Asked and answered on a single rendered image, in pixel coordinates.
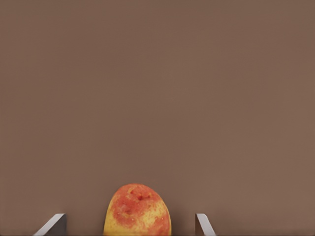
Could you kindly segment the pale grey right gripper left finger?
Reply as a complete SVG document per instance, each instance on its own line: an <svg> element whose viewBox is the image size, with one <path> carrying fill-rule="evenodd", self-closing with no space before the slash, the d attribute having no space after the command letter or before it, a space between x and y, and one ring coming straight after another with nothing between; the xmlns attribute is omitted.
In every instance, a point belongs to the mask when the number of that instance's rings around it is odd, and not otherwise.
<svg viewBox="0 0 315 236"><path fill-rule="evenodd" d="M32 236L67 236L67 215L55 214Z"/></svg>

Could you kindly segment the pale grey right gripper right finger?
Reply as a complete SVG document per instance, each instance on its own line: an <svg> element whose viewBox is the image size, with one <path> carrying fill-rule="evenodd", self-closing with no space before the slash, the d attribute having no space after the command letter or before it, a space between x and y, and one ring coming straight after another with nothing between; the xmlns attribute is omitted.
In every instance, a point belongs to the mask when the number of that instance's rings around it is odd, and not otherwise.
<svg viewBox="0 0 315 236"><path fill-rule="evenodd" d="M195 235L217 236L207 215L204 213L197 213L195 215Z"/></svg>

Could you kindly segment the red and yellow potato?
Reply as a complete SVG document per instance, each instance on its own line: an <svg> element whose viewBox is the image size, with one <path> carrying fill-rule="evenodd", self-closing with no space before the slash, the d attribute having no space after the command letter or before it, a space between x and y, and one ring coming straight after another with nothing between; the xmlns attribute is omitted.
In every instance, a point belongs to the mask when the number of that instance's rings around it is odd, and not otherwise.
<svg viewBox="0 0 315 236"><path fill-rule="evenodd" d="M105 217L104 236L171 236L168 208L153 189L126 184L113 195Z"/></svg>

